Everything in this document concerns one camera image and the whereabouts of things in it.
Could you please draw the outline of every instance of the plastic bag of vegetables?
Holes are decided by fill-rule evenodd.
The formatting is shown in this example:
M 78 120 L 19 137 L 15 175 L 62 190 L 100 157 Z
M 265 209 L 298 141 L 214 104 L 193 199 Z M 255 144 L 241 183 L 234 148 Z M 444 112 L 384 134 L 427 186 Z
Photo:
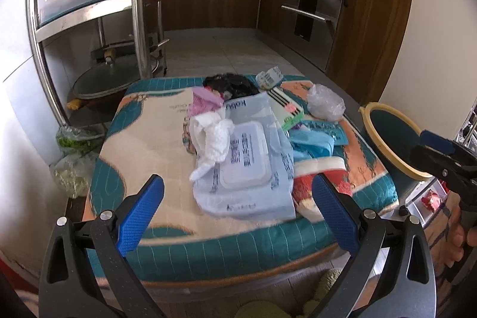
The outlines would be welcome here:
M 98 154 L 95 152 L 67 155 L 52 167 L 54 181 L 68 197 L 87 196 L 97 158 Z
M 64 157 L 75 153 L 84 155 L 96 149 L 99 152 L 105 136 L 102 128 L 94 126 L 87 128 L 64 126 L 56 133 L 56 143 Z

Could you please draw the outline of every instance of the wet wipes package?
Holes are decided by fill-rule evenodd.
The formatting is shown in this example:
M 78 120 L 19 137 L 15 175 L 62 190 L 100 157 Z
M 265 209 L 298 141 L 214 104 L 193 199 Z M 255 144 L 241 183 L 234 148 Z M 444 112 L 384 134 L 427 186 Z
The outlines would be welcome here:
M 230 100 L 224 106 L 226 118 L 235 124 L 230 149 L 225 162 L 194 181 L 197 203 L 214 217 L 295 218 L 293 150 L 267 94 Z

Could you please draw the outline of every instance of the wet wipes lid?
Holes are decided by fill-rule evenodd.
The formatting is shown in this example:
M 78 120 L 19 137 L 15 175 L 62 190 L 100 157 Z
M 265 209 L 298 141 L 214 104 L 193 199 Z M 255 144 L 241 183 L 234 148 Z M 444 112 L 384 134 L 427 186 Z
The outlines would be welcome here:
M 227 158 L 220 164 L 220 183 L 226 189 L 247 189 L 270 179 L 270 158 L 262 124 L 258 121 L 237 124 L 230 136 Z

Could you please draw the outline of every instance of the crumpled white tissue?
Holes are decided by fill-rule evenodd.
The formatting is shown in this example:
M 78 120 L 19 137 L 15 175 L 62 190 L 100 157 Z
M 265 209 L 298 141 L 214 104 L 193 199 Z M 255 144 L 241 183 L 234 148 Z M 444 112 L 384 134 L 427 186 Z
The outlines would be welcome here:
M 202 178 L 216 163 L 225 161 L 234 123 L 225 119 L 225 108 L 190 118 L 190 138 L 197 151 L 197 167 L 189 180 Z

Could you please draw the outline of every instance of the pink cloth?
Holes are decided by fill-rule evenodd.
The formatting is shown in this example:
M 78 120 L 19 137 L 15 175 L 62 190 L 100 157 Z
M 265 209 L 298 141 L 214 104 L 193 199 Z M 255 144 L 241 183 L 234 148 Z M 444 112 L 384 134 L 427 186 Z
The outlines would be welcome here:
M 197 116 L 204 112 L 215 111 L 222 107 L 224 100 L 209 91 L 206 88 L 194 87 L 192 88 L 194 93 L 194 101 L 189 107 L 189 116 Z

